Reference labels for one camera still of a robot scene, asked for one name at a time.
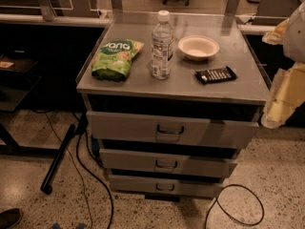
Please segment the yellow taped gripper finger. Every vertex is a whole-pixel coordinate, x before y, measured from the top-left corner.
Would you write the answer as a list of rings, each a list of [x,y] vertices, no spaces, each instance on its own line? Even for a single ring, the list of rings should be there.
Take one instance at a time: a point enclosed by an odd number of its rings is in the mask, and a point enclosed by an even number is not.
[[[304,102],[305,64],[295,62],[289,70],[279,69],[275,74],[261,124],[269,129],[284,125]]]
[[[286,19],[279,23],[273,30],[266,32],[262,37],[262,41],[270,45],[282,45],[288,23],[289,19]]]

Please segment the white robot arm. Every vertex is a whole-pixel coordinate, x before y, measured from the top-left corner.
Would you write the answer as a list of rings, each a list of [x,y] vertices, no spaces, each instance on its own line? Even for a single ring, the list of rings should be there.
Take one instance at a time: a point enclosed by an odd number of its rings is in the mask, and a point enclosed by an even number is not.
[[[305,3],[268,31],[262,41],[282,45],[284,55],[294,61],[289,70],[279,69],[275,74],[261,117],[264,127],[275,129],[284,125],[305,102]]]

